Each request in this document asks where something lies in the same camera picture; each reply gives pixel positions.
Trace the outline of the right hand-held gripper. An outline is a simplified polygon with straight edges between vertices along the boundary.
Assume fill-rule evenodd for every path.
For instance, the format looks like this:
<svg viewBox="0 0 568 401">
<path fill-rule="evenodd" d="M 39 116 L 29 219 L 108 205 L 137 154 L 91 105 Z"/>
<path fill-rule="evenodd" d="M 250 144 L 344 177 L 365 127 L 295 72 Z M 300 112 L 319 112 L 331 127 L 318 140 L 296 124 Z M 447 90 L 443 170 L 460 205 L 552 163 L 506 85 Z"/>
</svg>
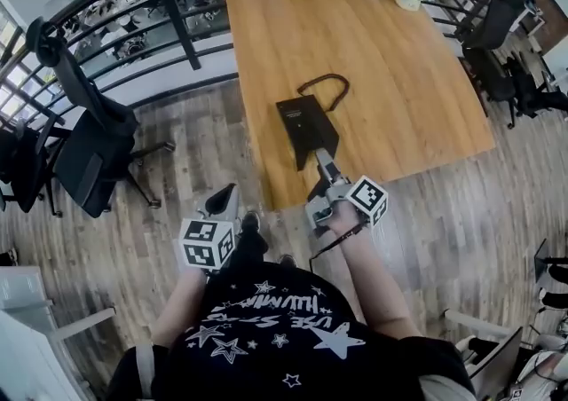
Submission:
<svg viewBox="0 0 568 401">
<path fill-rule="evenodd" d="M 327 231 L 325 222 L 333 215 L 338 201 L 348 201 L 361 220 L 375 228 L 388 209 L 388 193 L 377 183 L 362 176 L 355 184 L 344 176 L 325 148 L 315 151 L 319 181 L 309 193 L 305 212 L 316 236 Z"/>
</svg>

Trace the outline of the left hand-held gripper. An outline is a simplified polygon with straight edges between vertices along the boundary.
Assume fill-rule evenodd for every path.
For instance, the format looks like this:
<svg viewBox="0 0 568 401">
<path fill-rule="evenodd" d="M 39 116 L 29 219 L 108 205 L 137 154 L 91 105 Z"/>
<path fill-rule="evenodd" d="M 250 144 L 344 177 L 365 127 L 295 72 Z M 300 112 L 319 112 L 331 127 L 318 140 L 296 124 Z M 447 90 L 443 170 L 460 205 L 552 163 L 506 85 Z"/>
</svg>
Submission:
<svg viewBox="0 0 568 401">
<path fill-rule="evenodd" d="M 230 183 L 211 194 L 196 216 L 182 221 L 178 235 L 181 260 L 187 266 L 220 270 L 236 248 L 238 186 Z"/>
</svg>

